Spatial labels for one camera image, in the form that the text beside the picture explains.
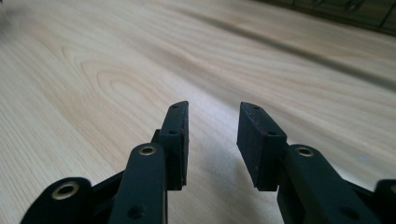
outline wooden table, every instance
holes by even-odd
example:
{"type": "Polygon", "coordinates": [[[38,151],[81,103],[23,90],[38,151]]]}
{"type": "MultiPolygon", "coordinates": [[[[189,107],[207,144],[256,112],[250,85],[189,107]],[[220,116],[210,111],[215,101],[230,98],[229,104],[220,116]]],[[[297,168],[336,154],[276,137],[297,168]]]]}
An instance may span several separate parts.
{"type": "Polygon", "coordinates": [[[248,0],[0,6],[0,223],[51,183],[99,183],[190,102],[188,185],[170,223],[281,223],[236,146],[239,104],[368,189],[395,178],[396,39],[248,0]]]}

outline light wooden surface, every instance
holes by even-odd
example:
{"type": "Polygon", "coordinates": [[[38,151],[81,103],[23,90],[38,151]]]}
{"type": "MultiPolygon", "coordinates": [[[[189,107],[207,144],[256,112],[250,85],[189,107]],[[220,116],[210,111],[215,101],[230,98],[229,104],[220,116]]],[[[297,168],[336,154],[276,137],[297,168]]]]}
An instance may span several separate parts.
{"type": "Polygon", "coordinates": [[[0,6],[0,223],[49,184],[123,169],[190,102],[188,185],[170,223],[281,223],[236,142],[241,101],[368,189],[396,178],[396,38],[248,0],[0,6]]]}

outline wood grain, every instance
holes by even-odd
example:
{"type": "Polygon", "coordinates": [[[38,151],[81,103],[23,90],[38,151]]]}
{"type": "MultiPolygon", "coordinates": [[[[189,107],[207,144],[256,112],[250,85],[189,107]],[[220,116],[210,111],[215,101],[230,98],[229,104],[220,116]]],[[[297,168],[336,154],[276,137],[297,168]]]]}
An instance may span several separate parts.
{"type": "Polygon", "coordinates": [[[248,0],[0,6],[0,223],[49,184],[122,170],[190,102],[188,186],[170,223],[281,223],[236,147],[241,101],[368,189],[395,178],[396,41],[248,0]]]}

